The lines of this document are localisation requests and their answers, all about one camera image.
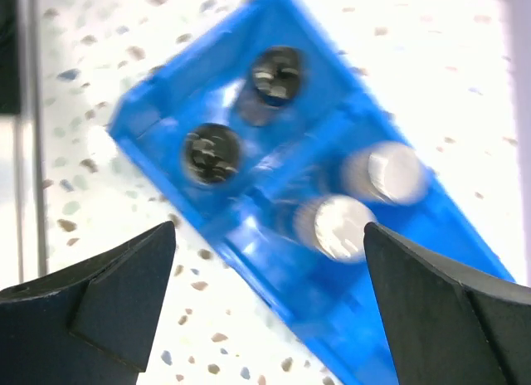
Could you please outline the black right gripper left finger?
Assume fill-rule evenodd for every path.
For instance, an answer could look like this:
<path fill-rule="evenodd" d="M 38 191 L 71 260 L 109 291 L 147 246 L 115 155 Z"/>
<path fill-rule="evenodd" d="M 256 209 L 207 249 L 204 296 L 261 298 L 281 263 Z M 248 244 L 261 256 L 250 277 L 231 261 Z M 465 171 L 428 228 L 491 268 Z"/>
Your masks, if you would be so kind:
<path fill-rule="evenodd" d="M 1 292 L 3 384 L 135 384 L 172 271 L 163 222 L 116 248 Z"/>

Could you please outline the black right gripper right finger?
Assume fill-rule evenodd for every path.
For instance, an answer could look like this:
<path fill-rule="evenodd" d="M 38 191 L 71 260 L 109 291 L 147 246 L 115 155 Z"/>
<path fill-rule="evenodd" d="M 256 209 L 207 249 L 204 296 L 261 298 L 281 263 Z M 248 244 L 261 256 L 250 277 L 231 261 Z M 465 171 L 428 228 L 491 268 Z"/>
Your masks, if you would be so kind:
<path fill-rule="evenodd" d="M 528 287 L 376 223 L 364 247 L 399 383 L 530 382 Z"/>

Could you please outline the silver-lid shaker jar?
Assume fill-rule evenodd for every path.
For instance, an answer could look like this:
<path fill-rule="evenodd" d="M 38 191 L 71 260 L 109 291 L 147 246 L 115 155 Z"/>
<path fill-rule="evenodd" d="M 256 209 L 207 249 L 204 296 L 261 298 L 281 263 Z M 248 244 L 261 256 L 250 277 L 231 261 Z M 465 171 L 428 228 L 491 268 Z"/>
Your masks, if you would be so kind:
<path fill-rule="evenodd" d="M 359 200 L 329 194 L 299 205 L 292 226 L 301 244 L 332 261 L 354 263 L 365 260 L 364 228 L 376 220 L 373 212 Z"/>

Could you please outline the silver-lid blue-label spice jar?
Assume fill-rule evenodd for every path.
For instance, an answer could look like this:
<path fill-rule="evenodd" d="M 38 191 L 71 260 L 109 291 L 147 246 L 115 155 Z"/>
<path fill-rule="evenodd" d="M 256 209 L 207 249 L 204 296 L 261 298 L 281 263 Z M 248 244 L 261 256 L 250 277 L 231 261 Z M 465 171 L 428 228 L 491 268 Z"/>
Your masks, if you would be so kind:
<path fill-rule="evenodd" d="M 412 205 L 428 189 L 426 170 L 416 151 L 392 141 L 350 154 L 342 163 L 340 178 L 348 194 L 365 202 Z"/>

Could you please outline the black-cap white spice bottle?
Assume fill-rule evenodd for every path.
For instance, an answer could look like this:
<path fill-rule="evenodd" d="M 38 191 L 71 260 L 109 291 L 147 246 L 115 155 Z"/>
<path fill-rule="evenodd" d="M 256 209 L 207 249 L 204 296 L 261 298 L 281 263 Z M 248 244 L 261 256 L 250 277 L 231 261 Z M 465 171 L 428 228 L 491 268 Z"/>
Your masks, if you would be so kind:
<path fill-rule="evenodd" d="M 202 185 L 227 182 L 239 172 L 242 147 L 238 135 L 224 124 L 205 123 L 183 142 L 183 169 Z"/>

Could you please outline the black-cap brown spice bottle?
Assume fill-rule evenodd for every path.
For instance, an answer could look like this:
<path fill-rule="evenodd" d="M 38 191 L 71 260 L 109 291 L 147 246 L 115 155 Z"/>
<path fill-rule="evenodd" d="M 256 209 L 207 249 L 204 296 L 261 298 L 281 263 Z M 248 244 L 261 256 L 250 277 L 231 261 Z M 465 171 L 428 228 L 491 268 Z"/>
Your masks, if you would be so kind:
<path fill-rule="evenodd" d="M 304 80 L 300 50 L 271 46 L 253 62 L 236 99 L 235 107 L 252 126 L 269 124 L 299 94 Z"/>

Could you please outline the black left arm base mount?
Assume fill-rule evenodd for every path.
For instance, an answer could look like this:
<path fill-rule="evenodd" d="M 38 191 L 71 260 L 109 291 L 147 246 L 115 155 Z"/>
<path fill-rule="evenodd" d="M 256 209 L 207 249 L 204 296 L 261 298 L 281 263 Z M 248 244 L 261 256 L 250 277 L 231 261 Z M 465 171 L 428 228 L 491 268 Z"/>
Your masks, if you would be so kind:
<path fill-rule="evenodd" d="M 1 0 L 1 115 L 20 113 L 17 0 Z"/>

